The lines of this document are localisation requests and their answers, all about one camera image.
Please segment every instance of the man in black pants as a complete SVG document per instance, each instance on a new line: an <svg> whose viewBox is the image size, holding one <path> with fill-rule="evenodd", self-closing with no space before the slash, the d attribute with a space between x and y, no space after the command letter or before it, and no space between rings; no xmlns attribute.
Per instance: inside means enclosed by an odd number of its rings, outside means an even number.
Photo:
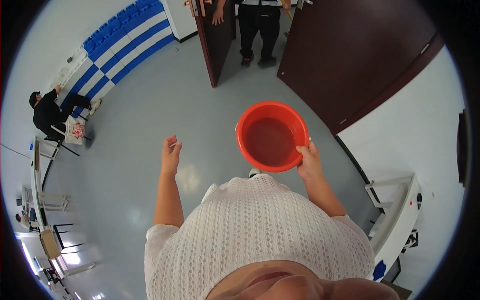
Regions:
<svg viewBox="0 0 480 300"><path fill-rule="evenodd" d="M54 130L51 125L60 131L65 132L65 124L69 115L72 114L75 106L87 108L90 114L93 115L96 109L100 106L101 99L91 101L90 99L80 95L71 95L66 98L66 105L62 111L55 103L57 95L60 92L60 86L57 85L51 92L45 94L43 97L40 92L33 92L30 95L30 106L35 110L33 113L33 123L47 136L60 140L63 136Z"/></svg>
<svg viewBox="0 0 480 300"><path fill-rule="evenodd" d="M213 25L223 22L223 6L225 2L226 0L218 0L216 11L213 15ZM276 58L272 56L272 52L280 33L280 7L276 0L244 0L240 3L240 54L243 56L241 66L250 67L250 63L253 60L252 43L259 30L264 46L258 65L262 69L276 65ZM290 8L290 0L285 0L284 9L288 11Z"/></svg>

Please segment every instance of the woman's right hand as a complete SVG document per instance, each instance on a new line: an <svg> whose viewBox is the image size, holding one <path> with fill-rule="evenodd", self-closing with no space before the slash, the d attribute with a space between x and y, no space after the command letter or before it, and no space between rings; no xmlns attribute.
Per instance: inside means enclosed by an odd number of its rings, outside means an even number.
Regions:
<svg viewBox="0 0 480 300"><path fill-rule="evenodd" d="M177 174L177 167L180 162L181 142L178 142L174 147L172 145L177 142L176 135L171 135L163 140L162 146L162 170L160 174L175 176Z"/></svg>
<svg viewBox="0 0 480 300"><path fill-rule="evenodd" d="M300 177L303 181L321 179L322 166L320 164L320 152L315 144L310 142L308 147L297 146L297 151L302 154L302 162L297 166Z"/></svg>

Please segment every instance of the brown door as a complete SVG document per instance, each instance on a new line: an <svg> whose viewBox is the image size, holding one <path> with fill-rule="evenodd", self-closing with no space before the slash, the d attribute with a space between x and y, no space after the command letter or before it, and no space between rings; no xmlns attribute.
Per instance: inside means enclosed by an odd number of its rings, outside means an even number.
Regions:
<svg viewBox="0 0 480 300"><path fill-rule="evenodd" d="M434 34L415 0L299 0L277 76L337 134Z"/></svg>
<svg viewBox="0 0 480 300"><path fill-rule="evenodd" d="M212 25L217 0L189 0L192 16L197 22L198 36L204 51L205 63L212 87L216 87L235 32L235 2L227 0L222 24Z"/></svg>

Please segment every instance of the sneaker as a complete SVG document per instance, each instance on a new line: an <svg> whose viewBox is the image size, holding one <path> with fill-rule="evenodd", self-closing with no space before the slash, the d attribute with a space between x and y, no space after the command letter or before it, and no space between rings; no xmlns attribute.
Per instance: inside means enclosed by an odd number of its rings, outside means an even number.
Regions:
<svg viewBox="0 0 480 300"><path fill-rule="evenodd" d="M271 56L270 58L268 59L260 59L258 61L258 66L260 67L260 69L266 69L266 68L270 68L270 67L273 67L276 65L276 58Z"/></svg>
<svg viewBox="0 0 480 300"><path fill-rule="evenodd" d="M102 103L102 99L91 101L90 102L90 114L93 115L95 111L100 107L100 104Z"/></svg>
<svg viewBox="0 0 480 300"><path fill-rule="evenodd" d="M245 68L250 67L250 63L252 62L252 60L253 60L254 57L255 57L255 56L253 55L253 53L252 53L252 56L250 56L249 59L244 57L244 58L241 60L240 66L245 67Z"/></svg>
<svg viewBox="0 0 480 300"><path fill-rule="evenodd" d="M260 171L260 169L257 169L257 168L252 168L250 170L250 173L248 173L248 178L252 178L253 176L257 175L257 174L261 174L262 171Z"/></svg>

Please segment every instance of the red plastic basin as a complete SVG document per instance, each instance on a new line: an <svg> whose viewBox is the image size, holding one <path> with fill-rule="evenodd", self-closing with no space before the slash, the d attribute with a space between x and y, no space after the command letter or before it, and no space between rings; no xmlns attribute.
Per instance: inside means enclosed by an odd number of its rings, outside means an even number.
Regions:
<svg viewBox="0 0 480 300"><path fill-rule="evenodd" d="M298 165L302 156L295 149L308 146L307 125L290 106L264 101L249 107L237 124L237 143L254 167L283 172Z"/></svg>

